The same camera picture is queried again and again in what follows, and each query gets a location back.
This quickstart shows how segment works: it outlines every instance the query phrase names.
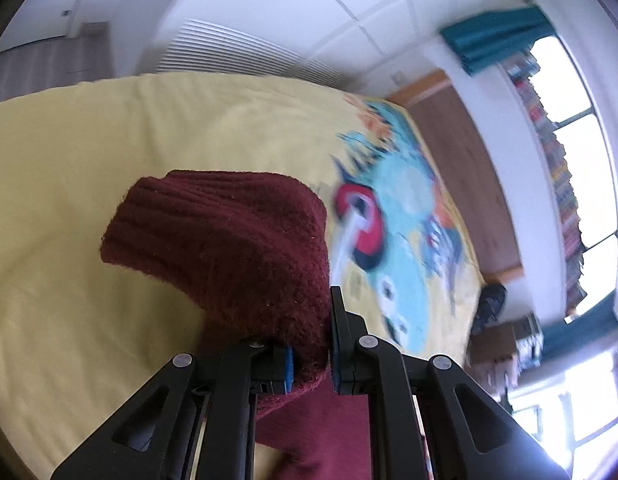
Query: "maroon fabric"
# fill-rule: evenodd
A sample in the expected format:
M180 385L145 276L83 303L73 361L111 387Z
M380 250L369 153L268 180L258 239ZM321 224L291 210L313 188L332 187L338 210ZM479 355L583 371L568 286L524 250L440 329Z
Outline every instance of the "maroon fabric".
M370 480L367 396L339 396L331 378L261 418L256 441L289 454L271 480Z
M203 350L250 335L292 346L294 394L263 399L262 416L315 387L327 365L326 216L288 176L171 171L131 187L100 257L171 283L204 308Z

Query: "bed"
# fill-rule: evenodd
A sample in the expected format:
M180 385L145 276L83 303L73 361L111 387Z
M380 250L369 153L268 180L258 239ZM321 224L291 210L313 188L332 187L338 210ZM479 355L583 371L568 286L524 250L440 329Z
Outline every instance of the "bed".
M15 98L0 103L0 453L20 478L48 479L164 362L196 348L203 310L98 255L126 190L172 169L298 178L327 205L331 280L347 309L410 354L462 362L482 277L401 108L199 73Z

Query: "blue cartoon character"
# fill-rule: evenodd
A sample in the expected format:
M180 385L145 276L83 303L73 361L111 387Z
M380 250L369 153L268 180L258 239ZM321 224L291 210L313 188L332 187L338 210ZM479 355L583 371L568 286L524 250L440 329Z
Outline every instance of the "blue cartoon character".
M352 104L364 107L359 117L375 139L341 136L354 171L335 161L342 184L334 195L340 229L331 244L331 283L340 284L353 260L367 274L393 341L418 352L429 323L426 278L446 272L447 242L454 241L435 223L436 176L404 117L388 104ZM425 234L424 264L409 242L413 231Z

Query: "wooden trim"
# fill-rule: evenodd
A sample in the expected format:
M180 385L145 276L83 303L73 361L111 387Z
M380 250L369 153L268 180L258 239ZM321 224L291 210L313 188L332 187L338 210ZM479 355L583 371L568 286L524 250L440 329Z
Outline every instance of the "wooden trim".
M451 86L449 76L444 70L436 70L391 94L387 101L408 108L448 86Z
M524 276L524 269L522 265L511 267L509 269L502 270L500 272L494 272L492 274L483 274L483 279L487 283L508 283Z

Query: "cartoon mouth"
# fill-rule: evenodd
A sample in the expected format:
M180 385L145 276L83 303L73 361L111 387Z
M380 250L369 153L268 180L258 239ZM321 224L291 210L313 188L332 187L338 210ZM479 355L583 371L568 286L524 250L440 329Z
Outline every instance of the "cartoon mouth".
M352 212L357 213L358 237L351 254L356 265L366 271L375 269L385 252L385 226L374 190L360 184L345 183L335 193L334 202L341 222L350 218Z

